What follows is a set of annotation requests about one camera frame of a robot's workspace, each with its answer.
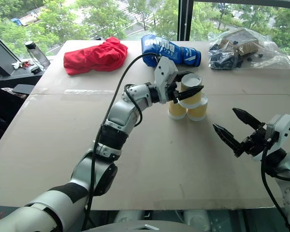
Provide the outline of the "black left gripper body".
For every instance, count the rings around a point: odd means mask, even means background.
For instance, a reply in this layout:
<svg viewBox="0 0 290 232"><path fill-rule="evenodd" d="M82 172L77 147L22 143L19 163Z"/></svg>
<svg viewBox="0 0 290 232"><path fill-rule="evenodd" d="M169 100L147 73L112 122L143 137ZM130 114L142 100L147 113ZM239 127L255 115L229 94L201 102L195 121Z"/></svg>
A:
<svg viewBox="0 0 290 232"><path fill-rule="evenodd" d="M181 81L175 81L175 78L166 85L165 87L165 93L166 93L166 99L168 102L173 101L174 103L178 103L177 96L179 91L176 90L177 88L177 82L181 82Z"/></svg>

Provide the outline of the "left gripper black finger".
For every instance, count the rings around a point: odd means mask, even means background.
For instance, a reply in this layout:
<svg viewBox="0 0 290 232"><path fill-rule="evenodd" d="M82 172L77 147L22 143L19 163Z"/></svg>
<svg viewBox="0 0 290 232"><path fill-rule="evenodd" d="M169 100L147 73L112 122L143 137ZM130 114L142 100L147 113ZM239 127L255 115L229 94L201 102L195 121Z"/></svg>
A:
<svg viewBox="0 0 290 232"><path fill-rule="evenodd" d="M192 98L193 101L199 101L201 99L203 86L189 87L187 90L178 93L177 99L182 101L188 98Z"/></svg>
<svg viewBox="0 0 290 232"><path fill-rule="evenodd" d="M187 75L187 74L191 74L192 72L189 71L185 71L185 72L180 72L175 76L175 81L181 81L182 78Z"/></svg>

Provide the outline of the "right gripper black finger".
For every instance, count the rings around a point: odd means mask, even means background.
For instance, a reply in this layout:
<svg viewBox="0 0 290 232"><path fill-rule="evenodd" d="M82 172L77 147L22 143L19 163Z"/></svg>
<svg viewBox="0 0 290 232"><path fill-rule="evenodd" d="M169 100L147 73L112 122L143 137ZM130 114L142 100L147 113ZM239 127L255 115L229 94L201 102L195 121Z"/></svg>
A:
<svg viewBox="0 0 290 232"><path fill-rule="evenodd" d="M253 115L240 108L232 108L236 116L246 125L252 127L255 131L265 132L265 123L260 122Z"/></svg>
<svg viewBox="0 0 290 232"><path fill-rule="evenodd" d="M234 136L224 127L214 123L213 128L220 139L233 150L234 155L238 158L242 155L243 146L238 142Z"/></svg>

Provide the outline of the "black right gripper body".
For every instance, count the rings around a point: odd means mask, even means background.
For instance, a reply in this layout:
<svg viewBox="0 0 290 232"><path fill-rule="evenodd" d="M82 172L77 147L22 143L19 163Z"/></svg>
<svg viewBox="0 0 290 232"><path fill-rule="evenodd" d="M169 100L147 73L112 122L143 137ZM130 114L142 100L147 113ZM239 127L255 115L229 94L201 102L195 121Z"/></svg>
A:
<svg viewBox="0 0 290 232"><path fill-rule="evenodd" d="M247 153L253 157L260 154L266 145L266 126L265 123L261 125L248 137L246 137L242 142L242 153Z"/></svg>

